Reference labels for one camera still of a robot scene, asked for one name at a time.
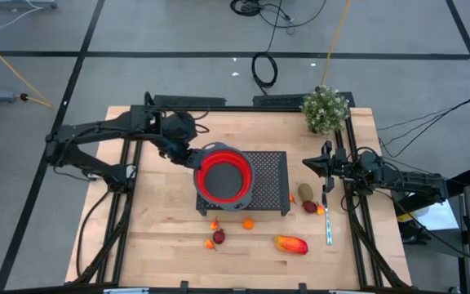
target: potted plant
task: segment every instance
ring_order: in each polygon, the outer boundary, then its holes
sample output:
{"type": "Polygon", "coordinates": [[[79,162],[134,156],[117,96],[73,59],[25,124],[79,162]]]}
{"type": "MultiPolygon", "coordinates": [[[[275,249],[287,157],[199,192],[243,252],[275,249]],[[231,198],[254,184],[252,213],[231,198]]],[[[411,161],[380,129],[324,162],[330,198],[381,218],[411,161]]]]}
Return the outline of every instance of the potted plant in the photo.
{"type": "Polygon", "coordinates": [[[300,109],[306,115],[309,131],[328,135],[342,128],[342,121],[349,117],[348,104],[339,90],[320,86],[304,97],[300,109]]]}

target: wooden tabletop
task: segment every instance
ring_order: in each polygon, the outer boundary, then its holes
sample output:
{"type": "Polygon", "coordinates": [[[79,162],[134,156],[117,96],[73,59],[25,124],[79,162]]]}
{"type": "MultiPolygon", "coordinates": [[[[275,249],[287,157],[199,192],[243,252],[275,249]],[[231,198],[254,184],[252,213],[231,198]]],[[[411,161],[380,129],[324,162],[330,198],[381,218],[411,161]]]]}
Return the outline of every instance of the wooden tabletop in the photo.
{"type": "MultiPolygon", "coordinates": [[[[127,110],[128,107],[110,107],[106,119],[116,118],[127,110]]],[[[351,113],[357,146],[369,146],[380,152],[371,109],[352,109],[351,113]]],[[[303,114],[210,112],[201,124],[208,126],[211,132],[199,135],[192,141],[192,147],[220,141],[245,151],[286,151],[290,192],[298,199],[298,185],[308,183],[315,195],[321,194],[324,180],[301,161],[320,155],[326,140],[335,144],[335,136],[316,136],[308,132],[303,114]]],[[[343,136],[349,151],[345,130],[343,136]]],[[[107,163],[118,163],[121,149],[122,140],[101,142],[97,157],[107,163]]],[[[359,288],[348,214],[340,207],[344,195],[341,180],[335,179],[335,188],[328,195],[333,230],[333,245],[328,246],[325,218],[308,215],[300,205],[292,204],[284,217],[280,212],[255,211],[217,211],[201,216],[195,209],[192,174],[192,170],[160,158],[150,143],[143,145],[121,286],[178,287],[180,281],[187,280],[190,287],[296,289],[299,283],[306,283],[309,289],[359,288]],[[216,216],[226,232],[226,240],[213,251],[205,249],[204,242],[213,233],[210,222],[216,216]],[[242,220],[248,216],[255,220],[253,230],[242,228],[242,220]],[[276,234],[306,240],[309,253],[297,256],[278,251],[273,244],[276,234]]],[[[102,180],[90,183],[82,218],[105,190],[102,180]]],[[[83,267],[103,243],[110,201],[111,196],[93,212],[86,225],[82,242],[83,267]]],[[[410,284],[392,202],[382,194],[373,194],[369,196],[369,206],[377,248],[398,276],[410,284]]],[[[76,245],[77,240],[67,281],[76,278],[76,245]]],[[[369,254],[363,246],[362,251],[368,283],[373,284],[369,254]]]]}

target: red fruit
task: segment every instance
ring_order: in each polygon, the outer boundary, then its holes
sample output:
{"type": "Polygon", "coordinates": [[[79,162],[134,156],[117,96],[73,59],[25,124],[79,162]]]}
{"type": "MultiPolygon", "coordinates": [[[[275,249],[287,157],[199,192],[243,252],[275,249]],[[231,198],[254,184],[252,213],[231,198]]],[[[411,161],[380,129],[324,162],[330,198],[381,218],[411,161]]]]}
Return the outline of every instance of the red fruit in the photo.
{"type": "Polygon", "coordinates": [[[302,204],[302,206],[304,206],[304,210],[307,212],[307,213],[315,213],[317,212],[317,205],[315,203],[312,203],[311,201],[306,201],[304,202],[304,204],[302,204]]]}
{"type": "Polygon", "coordinates": [[[219,229],[213,233],[213,242],[216,244],[222,244],[226,239],[226,234],[223,229],[219,229]]]}

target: red bowl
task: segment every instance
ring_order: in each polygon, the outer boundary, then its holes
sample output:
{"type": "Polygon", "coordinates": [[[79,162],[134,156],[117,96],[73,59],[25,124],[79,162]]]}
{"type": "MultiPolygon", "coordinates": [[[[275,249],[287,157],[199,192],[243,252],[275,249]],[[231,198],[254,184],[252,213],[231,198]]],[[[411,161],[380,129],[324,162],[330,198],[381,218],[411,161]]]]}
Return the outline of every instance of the red bowl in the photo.
{"type": "Polygon", "coordinates": [[[201,169],[197,171],[195,180],[199,191],[204,197],[217,203],[234,203],[248,193],[248,190],[251,187],[252,176],[250,163],[244,156],[234,151],[220,150],[208,154],[208,156],[202,160],[201,169]],[[214,165],[221,163],[233,165],[242,175],[242,187],[238,193],[231,198],[217,198],[206,189],[205,182],[208,171],[214,165]]]}

